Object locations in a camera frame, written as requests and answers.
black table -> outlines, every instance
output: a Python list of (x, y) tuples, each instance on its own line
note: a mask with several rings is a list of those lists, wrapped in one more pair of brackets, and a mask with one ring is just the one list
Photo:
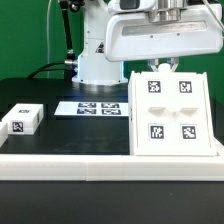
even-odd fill
[[(127, 118), (54, 116), (60, 100), (127, 102), (125, 90), (96, 94), (63, 80), (6, 79), (0, 92), (1, 117), (16, 103), (42, 103), (45, 111), (34, 136), (10, 136), (1, 154), (129, 154)], [(221, 107), (212, 101), (215, 124)], [(1, 223), (224, 223), (223, 182), (1, 181), (0, 192)]]

paper sheet with markers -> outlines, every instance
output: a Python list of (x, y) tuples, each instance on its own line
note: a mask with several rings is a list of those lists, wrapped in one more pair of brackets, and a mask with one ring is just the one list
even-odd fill
[(61, 101), (54, 115), (128, 117), (128, 103)]

black platform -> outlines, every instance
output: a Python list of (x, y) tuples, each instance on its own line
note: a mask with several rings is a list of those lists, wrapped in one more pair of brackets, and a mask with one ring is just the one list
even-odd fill
[(0, 82), (0, 112), (16, 103), (44, 104), (34, 136), (10, 135), (4, 154), (128, 155), (128, 117), (55, 116), (59, 101), (127, 102), (127, 89), (109, 93), (78, 90), (64, 80), (6, 79)]

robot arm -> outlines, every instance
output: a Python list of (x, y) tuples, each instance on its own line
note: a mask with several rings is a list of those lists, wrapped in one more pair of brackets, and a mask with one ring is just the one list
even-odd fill
[[(222, 29), (205, 5), (186, 6), (182, 0), (131, 2), (132, 6), (126, 0), (109, 4), (113, 14), (105, 38), (109, 61), (216, 53), (223, 46)], [(213, 4), (212, 9), (220, 21), (221, 5)]]

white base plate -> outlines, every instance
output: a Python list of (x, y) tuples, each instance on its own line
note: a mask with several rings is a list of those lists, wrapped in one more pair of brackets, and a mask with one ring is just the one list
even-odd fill
[(0, 180), (224, 181), (224, 147), (218, 156), (1, 155)]

